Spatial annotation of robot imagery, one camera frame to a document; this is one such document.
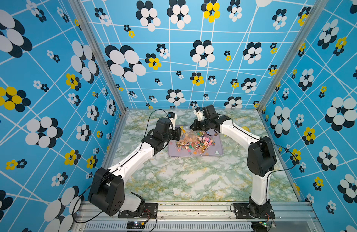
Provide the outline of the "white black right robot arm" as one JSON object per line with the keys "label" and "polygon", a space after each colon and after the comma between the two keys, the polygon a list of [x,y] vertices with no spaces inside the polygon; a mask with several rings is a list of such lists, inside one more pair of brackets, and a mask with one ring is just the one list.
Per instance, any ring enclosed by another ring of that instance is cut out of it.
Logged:
{"label": "white black right robot arm", "polygon": [[252,173],[252,192],[249,197],[248,213],[253,218],[261,218],[267,214],[274,219],[274,211],[269,199],[270,177],[277,163],[275,150],[271,139],[259,137],[237,126],[225,115],[219,115],[213,105],[194,109],[197,119],[190,126],[193,131],[208,131],[222,133],[248,152],[247,167]]}

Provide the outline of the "pile of colourful candies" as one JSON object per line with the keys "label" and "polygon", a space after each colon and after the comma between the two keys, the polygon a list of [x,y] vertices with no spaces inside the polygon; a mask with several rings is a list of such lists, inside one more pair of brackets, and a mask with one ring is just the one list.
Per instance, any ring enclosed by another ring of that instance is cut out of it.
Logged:
{"label": "pile of colourful candies", "polygon": [[187,151],[189,155],[207,155],[209,148],[216,145],[214,140],[215,135],[210,135],[207,131],[203,132],[203,136],[196,142],[176,142],[176,148],[178,151]]}

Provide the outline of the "ziploc bag with yellow duck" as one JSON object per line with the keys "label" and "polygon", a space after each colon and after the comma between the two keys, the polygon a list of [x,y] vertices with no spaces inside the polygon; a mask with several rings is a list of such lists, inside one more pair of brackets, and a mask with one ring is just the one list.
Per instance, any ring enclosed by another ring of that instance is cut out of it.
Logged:
{"label": "ziploc bag with yellow duck", "polygon": [[247,131],[247,132],[251,132],[251,130],[248,128],[248,127],[246,127],[246,126],[243,126],[242,127],[245,131]]}

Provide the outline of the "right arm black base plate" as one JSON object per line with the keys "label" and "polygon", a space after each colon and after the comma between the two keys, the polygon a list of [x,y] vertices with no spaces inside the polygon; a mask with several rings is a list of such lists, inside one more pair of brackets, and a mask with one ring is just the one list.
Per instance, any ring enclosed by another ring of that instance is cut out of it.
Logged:
{"label": "right arm black base plate", "polygon": [[275,219],[275,213],[271,204],[265,203],[258,206],[254,204],[233,203],[230,211],[235,214],[237,219]]}

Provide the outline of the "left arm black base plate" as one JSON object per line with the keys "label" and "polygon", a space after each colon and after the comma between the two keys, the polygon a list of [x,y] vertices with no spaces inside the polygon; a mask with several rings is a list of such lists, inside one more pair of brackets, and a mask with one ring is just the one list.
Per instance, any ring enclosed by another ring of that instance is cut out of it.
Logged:
{"label": "left arm black base plate", "polygon": [[157,217],[157,213],[157,203],[144,203],[143,206],[139,206],[136,211],[119,211],[118,218],[152,219]]}

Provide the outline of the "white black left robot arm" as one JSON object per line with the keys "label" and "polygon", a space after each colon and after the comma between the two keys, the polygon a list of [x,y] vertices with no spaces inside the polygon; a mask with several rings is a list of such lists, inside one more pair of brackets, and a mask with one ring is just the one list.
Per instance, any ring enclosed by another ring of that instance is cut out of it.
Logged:
{"label": "white black left robot arm", "polygon": [[145,212],[145,199],[136,193],[125,193],[124,187],[132,174],[146,161],[165,149],[170,141],[180,140],[181,128],[176,127],[177,115],[159,118],[137,148],[122,161],[96,171],[92,181],[88,201],[109,216],[125,211],[132,217],[140,217]]}

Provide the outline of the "ziploc bag of candies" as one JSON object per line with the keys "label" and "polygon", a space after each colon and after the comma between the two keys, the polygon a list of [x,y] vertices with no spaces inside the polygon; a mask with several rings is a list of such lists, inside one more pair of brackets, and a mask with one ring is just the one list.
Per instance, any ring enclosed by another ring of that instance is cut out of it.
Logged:
{"label": "ziploc bag of candies", "polygon": [[180,126],[180,142],[196,142],[203,136],[202,131],[193,131],[189,126]]}

